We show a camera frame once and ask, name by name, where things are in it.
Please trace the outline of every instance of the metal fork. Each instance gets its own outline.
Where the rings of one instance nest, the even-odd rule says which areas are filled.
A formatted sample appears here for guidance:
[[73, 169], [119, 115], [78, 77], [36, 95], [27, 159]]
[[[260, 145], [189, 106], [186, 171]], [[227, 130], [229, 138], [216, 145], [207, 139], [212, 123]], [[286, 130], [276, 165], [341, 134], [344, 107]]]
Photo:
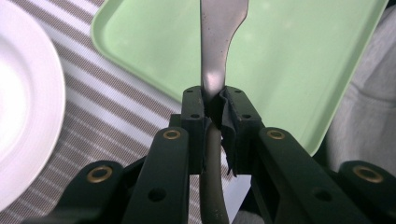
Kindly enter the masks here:
[[200, 175], [203, 223], [229, 223], [221, 185], [219, 93], [233, 34], [247, 14], [248, 0], [201, 0], [201, 89], [206, 115], [214, 121], [206, 131], [206, 167]]

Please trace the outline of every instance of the black plastic part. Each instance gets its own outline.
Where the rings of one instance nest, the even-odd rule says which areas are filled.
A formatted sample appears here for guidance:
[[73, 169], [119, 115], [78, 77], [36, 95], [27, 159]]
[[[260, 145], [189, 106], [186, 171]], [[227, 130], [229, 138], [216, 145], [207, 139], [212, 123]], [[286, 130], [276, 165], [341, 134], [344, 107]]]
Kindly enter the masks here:
[[393, 7], [396, 4], [396, 0], [389, 0], [386, 8]]
[[188, 133], [156, 133], [121, 223], [187, 223], [190, 178]]
[[168, 127], [181, 127], [181, 115], [180, 114], [172, 114], [169, 119]]
[[[109, 167], [111, 175], [99, 181]], [[122, 166], [114, 161], [97, 161], [84, 167], [64, 190], [56, 207], [45, 217], [29, 218], [23, 224], [111, 224], [119, 223], [125, 207], [127, 189], [122, 180]]]
[[261, 128], [262, 118], [241, 90], [225, 87], [220, 94], [224, 101], [221, 133], [227, 162], [234, 175], [251, 174], [253, 140]]
[[396, 178], [364, 161], [344, 162], [338, 172], [343, 190], [374, 223], [396, 223]]
[[190, 136], [190, 175], [200, 175], [204, 167], [206, 120], [201, 87], [191, 87], [183, 92], [180, 119], [181, 127], [185, 129]]
[[[259, 161], [255, 162], [262, 163], [279, 194], [274, 223], [371, 223], [291, 134], [264, 128], [259, 137], [262, 146], [257, 147]], [[261, 175], [257, 168], [253, 181], [265, 182], [268, 175]], [[253, 191], [255, 195], [271, 193], [260, 185]]]
[[146, 157], [142, 157], [123, 169], [123, 179], [128, 189], [133, 188], [136, 184], [137, 178], [140, 175], [140, 171], [142, 170], [145, 160]]
[[259, 216], [265, 224], [274, 223], [279, 206], [279, 192], [262, 162], [255, 160], [252, 165], [250, 189], [260, 211]]
[[255, 214], [259, 217], [262, 215], [251, 188], [247, 192], [247, 196], [245, 197], [245, 200], [242, 202], [239, 211], [246, 211]]

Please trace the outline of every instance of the gray fabric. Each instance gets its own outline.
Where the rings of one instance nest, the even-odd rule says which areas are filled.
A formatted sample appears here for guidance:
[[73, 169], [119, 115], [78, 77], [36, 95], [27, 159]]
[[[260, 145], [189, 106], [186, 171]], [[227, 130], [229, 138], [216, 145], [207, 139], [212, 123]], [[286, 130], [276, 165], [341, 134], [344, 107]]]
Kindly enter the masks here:
[[396, 7], [378, 24], [328, 131], [330, 167], [368, 161], [396, 175]]

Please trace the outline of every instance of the gray striped fabric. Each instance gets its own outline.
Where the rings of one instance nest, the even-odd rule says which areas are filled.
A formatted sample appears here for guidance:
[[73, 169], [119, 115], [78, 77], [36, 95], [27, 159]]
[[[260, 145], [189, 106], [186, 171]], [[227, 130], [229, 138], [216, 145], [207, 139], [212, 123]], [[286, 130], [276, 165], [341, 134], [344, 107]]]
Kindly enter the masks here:
[[[12, 0], [44, 28], [61, 59], [66, 82], [64, 125], [49, 162], [0, 223], [46, 215], [70, 180], [99, 160], [127, 165], [146, 155], [154, 134], [180, 103], [108, 61], [94, 48], [91, 21], [104, 0]], [[231, 178], [223, 158], [223, 187]], [[198, 178], [191, 177], [190, 223], [199, 218]]]

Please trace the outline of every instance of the light green tray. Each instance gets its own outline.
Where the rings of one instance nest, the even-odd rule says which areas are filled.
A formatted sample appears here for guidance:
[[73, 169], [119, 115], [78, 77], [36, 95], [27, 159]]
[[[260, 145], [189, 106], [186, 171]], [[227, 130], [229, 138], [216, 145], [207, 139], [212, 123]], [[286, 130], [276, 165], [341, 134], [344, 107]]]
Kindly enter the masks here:
[[[107, 0], [92, 40], [108, 59], [181, 101], [200, 85], [200, 1]], [[266, 126], [313, 155], [387, 0], [250, 0], [227, 61]]]

